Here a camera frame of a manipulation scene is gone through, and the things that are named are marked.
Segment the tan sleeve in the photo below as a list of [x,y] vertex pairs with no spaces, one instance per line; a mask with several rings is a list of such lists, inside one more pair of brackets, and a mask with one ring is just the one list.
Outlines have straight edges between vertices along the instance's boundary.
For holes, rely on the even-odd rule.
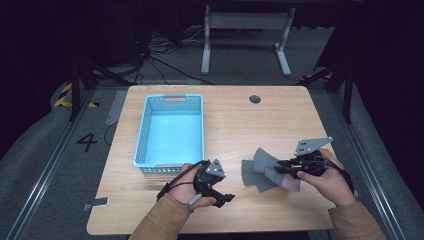
[[165,194],[141,220],[130,240],[175,240],[190,212],[169,194]]
[[338,239],[386,239],[362,203],[329,209]]

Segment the blue basket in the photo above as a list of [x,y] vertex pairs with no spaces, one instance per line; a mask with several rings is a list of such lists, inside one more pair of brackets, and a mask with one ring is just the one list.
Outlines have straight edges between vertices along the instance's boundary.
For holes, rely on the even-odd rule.
[[203,159],[202,95],[147,96],[134,165],[143,173],[178,173],[184,163]]

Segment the light wood tabletop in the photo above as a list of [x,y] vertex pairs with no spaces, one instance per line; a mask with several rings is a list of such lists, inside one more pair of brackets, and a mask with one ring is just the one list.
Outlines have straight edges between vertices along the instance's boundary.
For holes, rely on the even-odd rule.
[[[203,96],[205,158],[218,158],[227,177],[214,189],[236,197],[222,208],[199,208],[182,233],[297,231],[332,229],[327,209],[334,204],[309,184],[300,192],[281,187],[259,193],[244,186],[241,161],[260,147],[272,156],[294,157],[301,139],[327,137],[304,87],[297,86],[134,86],[122,109],[96,198],[108,206],[92,209],[92,235],[131,234],[156,202],[157,193],[175,175],[143,174],[133,159],[147,95],[198,93]],[[258,104],[249,97],[261,98]],[[331,145],[325,146],[332,151]]]

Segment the person's right hand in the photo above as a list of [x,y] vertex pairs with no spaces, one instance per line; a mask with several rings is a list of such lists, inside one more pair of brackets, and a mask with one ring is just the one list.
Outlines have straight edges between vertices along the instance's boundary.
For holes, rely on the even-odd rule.
[[[323,158],[331,160],[334,164],[344,169],[343,165],[337,160],[336,156],[328,149],[319,149]],[[328,167],[323,175],[316,177],[305,172],[298,172],[297,176],[303,181],[316,187],[318,191],[332,201],[336,207],[342,207],[356,203],[356,199],[353,196],[349,186],[344,180],[343,176],[337,169]]]

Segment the yellow and black striped tape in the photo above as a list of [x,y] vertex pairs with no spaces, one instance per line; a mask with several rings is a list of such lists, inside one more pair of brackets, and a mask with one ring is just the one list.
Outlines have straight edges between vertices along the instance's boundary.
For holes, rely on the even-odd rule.
[[[68,82],[66,86],[63,88],[62,92],[60,93],[56,103],[54,104],[55,107],[72,107],[72,102],[66,102],[65,97],[68,94],[69,90],[72,88],[72,83]],[[91,102],[88,104],[88,107],[99,107],[100,103],[98,102]]]

